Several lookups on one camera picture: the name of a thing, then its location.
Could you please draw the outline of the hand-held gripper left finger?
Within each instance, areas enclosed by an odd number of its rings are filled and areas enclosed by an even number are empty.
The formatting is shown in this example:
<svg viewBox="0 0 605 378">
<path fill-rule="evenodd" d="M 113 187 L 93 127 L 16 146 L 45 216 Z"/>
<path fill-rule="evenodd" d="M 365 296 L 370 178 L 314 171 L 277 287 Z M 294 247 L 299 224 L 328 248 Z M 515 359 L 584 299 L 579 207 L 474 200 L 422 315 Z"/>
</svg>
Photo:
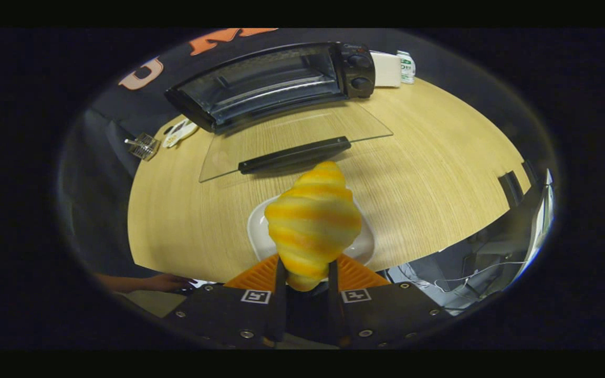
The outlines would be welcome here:
<svg viewBox="0 0 605 378">
<path fill-rule="evenodd" d="M 273 349 L 286 326 L 287 272 L 272 255 L 229 282 L 204 285 L 162 320 L 209 349 Z"/>
</svg>

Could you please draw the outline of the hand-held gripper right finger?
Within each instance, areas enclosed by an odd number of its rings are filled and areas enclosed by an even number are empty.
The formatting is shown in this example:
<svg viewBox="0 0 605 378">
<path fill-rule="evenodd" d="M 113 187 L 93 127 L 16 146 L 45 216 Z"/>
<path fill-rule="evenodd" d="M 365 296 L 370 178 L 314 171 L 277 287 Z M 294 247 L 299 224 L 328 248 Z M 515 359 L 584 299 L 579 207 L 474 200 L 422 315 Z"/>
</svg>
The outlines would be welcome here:
<svg viewBox="0 0 605 378">
<path fill-rule="evenodd" d="M 338 347 L 410 347 L 451 324 L 413 283 L 389 282 L 346 254 L 329 264 L 329 318 Z"/>
</svg>

